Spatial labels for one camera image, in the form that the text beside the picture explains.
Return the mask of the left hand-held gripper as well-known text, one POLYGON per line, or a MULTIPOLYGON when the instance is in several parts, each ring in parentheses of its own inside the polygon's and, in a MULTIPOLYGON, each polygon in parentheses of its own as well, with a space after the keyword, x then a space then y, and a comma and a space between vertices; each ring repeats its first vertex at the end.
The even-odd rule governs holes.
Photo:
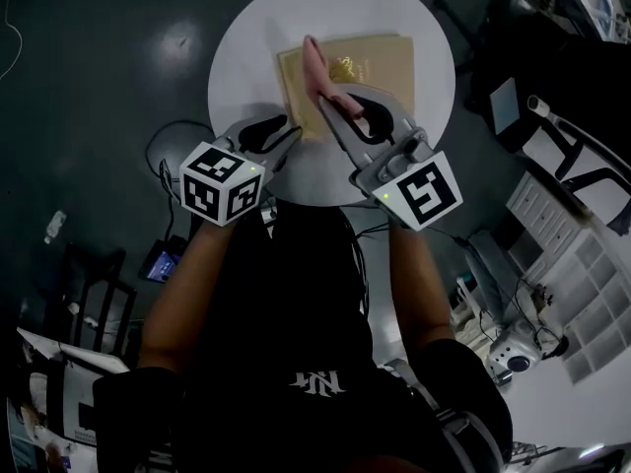
POLYGON ((256 123, 243 120, 214 142, 198 144, 179 166, 180 205, 219 227, 256 207, 272 171, 284 167, 302 138, 303 128, 296 126, 266 145, 287 121, 284 114, 256 123))

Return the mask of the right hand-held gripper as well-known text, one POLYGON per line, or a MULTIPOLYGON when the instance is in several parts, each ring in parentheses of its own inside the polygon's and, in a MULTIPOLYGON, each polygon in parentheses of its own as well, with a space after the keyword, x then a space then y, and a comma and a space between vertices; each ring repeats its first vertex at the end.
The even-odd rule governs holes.
POLYGON ((356 119, 339 101, 318 97, 326 124, 355 166, 351 183, 393 220, 420 232, 462 204, 446 154, 391 93, 363 84, 340 88, 363 109, 356 119))

